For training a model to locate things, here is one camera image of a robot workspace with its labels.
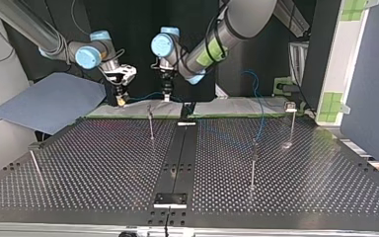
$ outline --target robotic arm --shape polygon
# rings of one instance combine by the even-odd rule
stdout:
[[[41,55],[67,64],[78,63],[85,69],[99,67],[114,84],[119,105],[125,104],[127,85],[137,71],[118,61],[107,31],[90,34],[90,42],[67,42],[52,25],[36,16],[22,1],[0,0],[0,18],[38,46]]]
[[[209,66],[223,60],[232,47],[242,40],[254,38],[263,29],[274,11],[276,1],[230,0],[222,8],[223,21],[213,31],[207,31],[206,38],[192,52],[180,45],[179,29],[162,28],[151,44],[153,53],[159,58],[156,69],[159,69],[161,78],[172,81],[179,72],[188,82],[197,84]],[[164,89],[166,100],[170,91]]]

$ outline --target optical breadboard table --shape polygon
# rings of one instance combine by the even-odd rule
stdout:
[[[177,122],[67,127],[0,171],[0,226],[379,231],[379,172],[310,119],[267,118],[256,149],[260,118]]]

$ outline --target blue cloth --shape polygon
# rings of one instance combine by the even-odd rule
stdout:
[[[105,96],[99,83],[53,73],[0,106],[0,119],[54,135],[90,113]]]

